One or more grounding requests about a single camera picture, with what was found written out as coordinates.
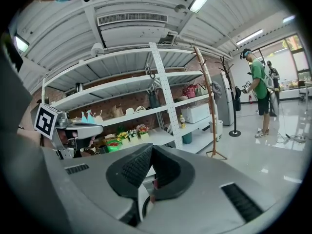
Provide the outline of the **person's light grey shirt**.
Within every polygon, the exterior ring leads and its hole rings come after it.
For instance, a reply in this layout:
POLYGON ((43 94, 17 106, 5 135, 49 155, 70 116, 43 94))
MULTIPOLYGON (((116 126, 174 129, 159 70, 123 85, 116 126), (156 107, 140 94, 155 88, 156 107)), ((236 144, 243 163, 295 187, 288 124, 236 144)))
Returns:
POLYGON ((31 101, 0 46, 0 233, 72 234, 44 160, 44 150, 18 133, 31 101))

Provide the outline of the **white table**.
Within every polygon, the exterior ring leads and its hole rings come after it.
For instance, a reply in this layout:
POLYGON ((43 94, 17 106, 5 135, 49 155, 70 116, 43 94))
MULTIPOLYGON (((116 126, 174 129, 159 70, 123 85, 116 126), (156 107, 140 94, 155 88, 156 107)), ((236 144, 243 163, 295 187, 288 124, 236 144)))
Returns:
POLYGON ((291 100, 291 99, 297 99, 300 97, 306 98, 312 97, 312 81, 303 82, 303 86, 296 87, 296 88, 290 88, 288 83, 282 82, 280 83, 280 100, 291 100))

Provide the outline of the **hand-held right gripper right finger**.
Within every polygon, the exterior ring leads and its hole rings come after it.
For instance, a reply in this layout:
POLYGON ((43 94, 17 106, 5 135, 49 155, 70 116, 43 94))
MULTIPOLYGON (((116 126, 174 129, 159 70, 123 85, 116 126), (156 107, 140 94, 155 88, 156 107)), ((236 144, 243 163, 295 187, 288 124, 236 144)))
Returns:
POLYGON ((153 146, 152 167, 156 172, 156 201, 170 200, 185 193, 195 180, 195 168, 184 157, 188 152, 166 146, 153 146))

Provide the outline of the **person's left forearm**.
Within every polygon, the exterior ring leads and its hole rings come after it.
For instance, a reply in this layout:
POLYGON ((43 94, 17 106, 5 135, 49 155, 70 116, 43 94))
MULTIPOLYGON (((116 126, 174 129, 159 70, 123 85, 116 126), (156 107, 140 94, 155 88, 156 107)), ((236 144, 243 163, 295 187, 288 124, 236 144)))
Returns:
POLYGON ((18 128, 17 134, 26 137, 33 141, 37 146, 41 146, 41 134, 34 130, 25 130, 23 128, 18 128))

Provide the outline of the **black jug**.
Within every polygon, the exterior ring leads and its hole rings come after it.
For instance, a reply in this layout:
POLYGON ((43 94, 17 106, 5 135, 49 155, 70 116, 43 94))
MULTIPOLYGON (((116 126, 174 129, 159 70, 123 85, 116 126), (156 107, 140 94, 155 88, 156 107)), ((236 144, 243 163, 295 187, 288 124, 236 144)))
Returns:
POLYGON ((154 90, 149 91, 149 103, 152 109, 160 107, 158 96, 154 90))

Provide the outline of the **brown paper bag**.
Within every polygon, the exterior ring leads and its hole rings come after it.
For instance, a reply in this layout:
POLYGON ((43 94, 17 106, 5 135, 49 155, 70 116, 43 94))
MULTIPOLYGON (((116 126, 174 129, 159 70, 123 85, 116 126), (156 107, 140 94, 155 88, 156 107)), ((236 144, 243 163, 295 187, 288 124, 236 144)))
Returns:
POLYGON ((112 115, 114 118, 124 116, 124 113, 123 113, 121 106, 119 106, 119 107, 113 106, 111 109, 111 112, 112 112, 112 115))

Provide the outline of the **white round spotlight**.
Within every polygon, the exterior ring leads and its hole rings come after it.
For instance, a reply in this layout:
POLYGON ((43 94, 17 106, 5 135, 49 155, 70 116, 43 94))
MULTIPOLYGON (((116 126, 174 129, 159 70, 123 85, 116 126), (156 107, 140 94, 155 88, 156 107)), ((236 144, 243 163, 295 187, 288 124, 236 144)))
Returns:
POLYGON ((91 49, 91 56, 98 57, 104 55, 104 47, 100 42, 96 42, 91 49))

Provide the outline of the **grey hat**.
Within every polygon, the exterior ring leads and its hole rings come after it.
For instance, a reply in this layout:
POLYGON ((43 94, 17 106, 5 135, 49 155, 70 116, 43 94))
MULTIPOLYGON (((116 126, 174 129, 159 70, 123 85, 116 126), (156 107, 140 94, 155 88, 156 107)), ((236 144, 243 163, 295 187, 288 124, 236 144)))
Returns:
POLYGON ((214 100, 215 103, 218 104, 218 101, 220 100, 220 98, 222 97, 222 88, 221 86, 215 82, 212 81, 212 92, 214 94, 214 100))

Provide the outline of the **white microwave oven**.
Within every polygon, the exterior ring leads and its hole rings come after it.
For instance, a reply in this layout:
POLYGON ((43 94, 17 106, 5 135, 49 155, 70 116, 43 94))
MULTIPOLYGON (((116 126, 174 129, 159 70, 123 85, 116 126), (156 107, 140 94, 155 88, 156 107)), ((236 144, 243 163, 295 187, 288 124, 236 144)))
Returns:
POLYGON ((197 123, 210 116, 210 109, 206 103, 181 109, 181 113, 187 123, 197 123))

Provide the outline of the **white metal shelving unit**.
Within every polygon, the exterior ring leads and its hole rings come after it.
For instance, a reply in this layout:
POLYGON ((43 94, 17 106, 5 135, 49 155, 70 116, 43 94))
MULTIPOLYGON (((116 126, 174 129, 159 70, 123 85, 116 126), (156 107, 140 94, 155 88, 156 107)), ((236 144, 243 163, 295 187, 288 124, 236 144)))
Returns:
POLYGON ((187 71, 185 66, 198 60, 190 50, 158 48, 154 42, 147 48, 123 50, 80 60, 55 76, 42 81, 42 99, 47 99, 46 89, 51 88, 63 93, 61 99, 51 98, 50 104, 66 112, 73 120, 81 122, 81 112, 87 117, 92 110, 93 117, 102 110, 103 127, 98 145, 117 140, 121 132, 137 129, 138 125, 149 127, 149 139, 122 145, 121 149, 151 142, 155 145, 175 147, 197 153, 213 141, 213 134, 205 128, 212 121, 212 115, 197 123, 187 123, 182 129, 179 121, 181 109, 201 104, 209 105, 209 95, 182 100, 182 90, 197 78, 203 78, 202 71, 187 71), (156 75, 151 79, 146 73, 149 66, 156 75), (83 83, 84 90, 75 93, 75 84, 83 83), (149 91, 154 90, 160 107, 152 109, 149 91), (113 106, 122 107, 124 116, 114 118, 113 106), (126 115, 128 108, 136 110, 144 106, 146 111, 126 115), (191 132, 191 144, 183 144, 182 136, 191 132))

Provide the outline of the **black framed window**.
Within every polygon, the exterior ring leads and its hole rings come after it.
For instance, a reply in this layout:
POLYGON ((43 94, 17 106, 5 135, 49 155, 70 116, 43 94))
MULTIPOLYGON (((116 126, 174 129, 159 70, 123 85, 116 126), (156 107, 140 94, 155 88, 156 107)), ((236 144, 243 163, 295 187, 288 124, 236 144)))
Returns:
POLYGON ((271 63, 279 73, 279 90, 297 89, 300 81, 312 79, 306 51, 298 35, 292 35, 254 51, 265 65, 271 63))

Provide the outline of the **white power strip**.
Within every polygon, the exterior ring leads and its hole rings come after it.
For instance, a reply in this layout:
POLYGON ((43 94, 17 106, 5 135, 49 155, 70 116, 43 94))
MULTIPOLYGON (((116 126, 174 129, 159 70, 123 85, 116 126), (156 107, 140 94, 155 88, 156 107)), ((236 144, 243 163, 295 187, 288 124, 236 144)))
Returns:
POLYGON ((306 138, 304 135, 296 135, 296 136, 290 136, 286 134, 287 139, 298 142, 298 143, 305 143, 306 138))

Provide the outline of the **wooden coat rack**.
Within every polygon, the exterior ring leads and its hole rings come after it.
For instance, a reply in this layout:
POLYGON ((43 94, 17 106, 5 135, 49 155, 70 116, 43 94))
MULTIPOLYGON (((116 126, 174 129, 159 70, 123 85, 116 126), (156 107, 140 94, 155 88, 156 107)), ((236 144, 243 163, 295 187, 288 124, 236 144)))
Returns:
MULTIPOLYGON (((218 121, 219 119, 218 119, 218 115, 217 115, 217 109, 216 109, 214 94, 212 92, 212 80, 211 80, 208 68, 206 66, 206 59, 203 58, 198 47, 194 46, 193 49, 194 49, 194 52, 195 52, 196 57, 198 59, 199 65, 201 67, 201 71, 202 71, 204 79, 205 79, 206 88, 208 89, 209 105, 211 107, 212 122, 213 122, 213 127, 215 127, 215 120, 218 121)), ((213 132, 213 149, 209 152, 206 152, 206 156, 211 155, 211 158, 213 158, 214 156, 218 155, 218 156, 222 157, 223 160, 227 160, 227 158, 223 154, 221 154, 220 152, 218 152, 216 150, 216 143, 217 143, 217 141, 216 141, 215 129, 214 129, 214 132, 213 132)))

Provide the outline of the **red flower pot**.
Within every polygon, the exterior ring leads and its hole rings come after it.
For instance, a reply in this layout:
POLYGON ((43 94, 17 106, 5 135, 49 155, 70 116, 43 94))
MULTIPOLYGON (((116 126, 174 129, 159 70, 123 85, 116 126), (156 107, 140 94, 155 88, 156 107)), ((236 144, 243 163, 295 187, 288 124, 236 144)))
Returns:
POLYGON ((148 134, 149 127, 146 126, 145 124, 138 125, 136 127, 136 131, 139 134, 141 140, 148 140, 149 139, 149 134, 148 134))

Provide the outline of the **sunflower pot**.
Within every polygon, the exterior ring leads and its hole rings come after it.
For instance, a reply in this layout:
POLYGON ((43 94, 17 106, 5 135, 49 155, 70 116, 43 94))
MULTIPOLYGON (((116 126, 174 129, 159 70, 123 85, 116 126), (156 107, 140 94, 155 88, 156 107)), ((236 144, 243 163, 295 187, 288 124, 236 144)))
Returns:
POLYGON ((122 145, 127 145, 130 143, 128 139, 128 134, 127 132, 121 132, 117 136, 117 141, 120 142, 122 145))

